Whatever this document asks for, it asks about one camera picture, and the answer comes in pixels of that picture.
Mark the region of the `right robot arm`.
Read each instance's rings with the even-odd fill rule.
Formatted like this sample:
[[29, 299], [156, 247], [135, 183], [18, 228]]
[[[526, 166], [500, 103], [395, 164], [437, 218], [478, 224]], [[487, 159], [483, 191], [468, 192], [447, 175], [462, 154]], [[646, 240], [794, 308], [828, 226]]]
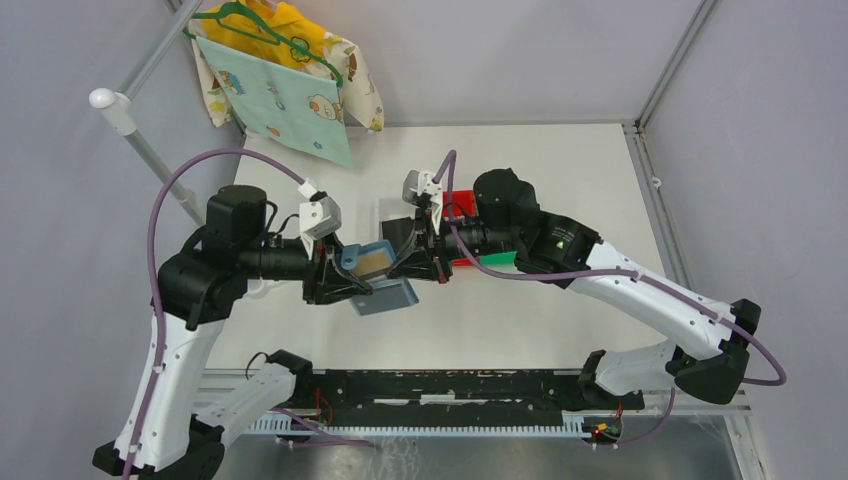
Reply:
[[448, 219], [447, 181], [413, 170], [402, 189], [415, 209], [391, 278], [444, 284], [462, 257], [513, 252], [515, 278], [551, 284], [600, 300], [661, 333], [657, 345], [599, 350], [577, 382], [580, 400], [602, 408], [615, 397], [676, 388], [725, 405], [747, 380], [749, 345], [761, 309], [747, 299], [708, 299], [640, 266], [595, 230], [539, 206], [534, 187], [510, 169], [481, 174], [474, 215]]

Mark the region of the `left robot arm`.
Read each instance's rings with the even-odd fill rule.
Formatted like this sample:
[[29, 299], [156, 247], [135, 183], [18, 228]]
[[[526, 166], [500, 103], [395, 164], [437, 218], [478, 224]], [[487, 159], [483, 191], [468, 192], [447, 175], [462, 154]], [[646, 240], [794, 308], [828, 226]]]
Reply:
[[258, 187], [223, 187], [208, 201], [204, 226], [159, 266], [139, 391], [120, 435], [95, 450], [94, 467], [115, 477], [210, 479], [228, 447], [256, 420], [276, 406], [297, 408], [312, 399], [310, 361], [277, 351], [229, 394], [195, 408], [211, 350], [251, 281], [298, 281], [310, 305], [372, 291], [344, 269], [335, 235], [310, 246], [271, 237], [268, 205]]

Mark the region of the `blue leather card holder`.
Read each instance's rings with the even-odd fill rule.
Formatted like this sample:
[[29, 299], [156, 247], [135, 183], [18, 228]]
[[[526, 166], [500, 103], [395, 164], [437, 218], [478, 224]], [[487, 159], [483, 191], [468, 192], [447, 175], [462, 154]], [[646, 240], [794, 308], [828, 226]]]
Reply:
[[[386, 240], [361, 245], [361, 250], [364, 251], [381, 248], [391, 250], [393, 260], [396, 260], [395, 251]], [[388, 278], [388, 270], [384, 276], [376, 278], [363, 279], [356, 276], [360, 280], [368, 282], [373, 287], [373, 293], [371, 295], [362, 295], [350, 299], [354, 311], [359, 316], [364, 317], [409, 308], [419, 303], [419, 298], [410, 282], [407, 279]]]

